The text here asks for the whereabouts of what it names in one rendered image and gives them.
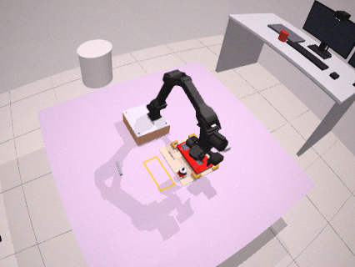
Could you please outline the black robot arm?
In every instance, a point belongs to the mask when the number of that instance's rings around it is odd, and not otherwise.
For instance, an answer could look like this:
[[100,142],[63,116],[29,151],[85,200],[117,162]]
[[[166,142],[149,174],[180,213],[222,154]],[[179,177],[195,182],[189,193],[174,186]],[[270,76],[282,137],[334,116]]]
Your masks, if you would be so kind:
[[[180,86],[196,110],[197,126],[200,128],[200,140],[209,142],[219,153],[224,151],[228,146],[228,140],[218,132],[218,130],[222,129],[218,116],[212,107],[206,105],[192,78],[185,72],[173,70],[164,73],[162,81],[163,85],[157,97],[147,105],[147,110],[149,111],[147,116],[152,121],[161,118],[160,110],[167,107],[166,98],[174,86]],[[214,124],[216,126],[212,127]],[[208,153],[207,147],[201,146],[199,142],[188,152],[189,156],[195,161],[203,161]]]

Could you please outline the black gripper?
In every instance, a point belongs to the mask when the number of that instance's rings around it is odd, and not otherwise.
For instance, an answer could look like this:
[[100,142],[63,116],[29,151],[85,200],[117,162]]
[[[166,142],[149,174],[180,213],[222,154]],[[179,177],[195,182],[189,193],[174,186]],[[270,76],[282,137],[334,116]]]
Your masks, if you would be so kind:
[[213,149],[212,145],[209,142],[203,142],[196,136],[192,136],[191,138],[186,140],[186,145],[191,149],[196,143],[199,142],[201,146],[207,147],[207,155],[209,155],[209,159],[207,159],[206,167],[209,164],[212,164],[213,166],[218,165],[224,160],[224,155],[216,152],[213,153],[211,149]]

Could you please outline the black wheel with white rim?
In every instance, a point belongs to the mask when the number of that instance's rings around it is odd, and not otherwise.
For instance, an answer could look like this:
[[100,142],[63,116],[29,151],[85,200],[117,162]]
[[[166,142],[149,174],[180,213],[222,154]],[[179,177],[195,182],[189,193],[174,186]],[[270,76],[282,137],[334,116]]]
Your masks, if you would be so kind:
[[[183,170],[183,168],[185,168],[185,170]],[[180,174],[185,174],[187,171],[188,171],[188,170],[187,170],[186,167],[181,167],[181,168],[179,169],[179,173],[180,173]]]

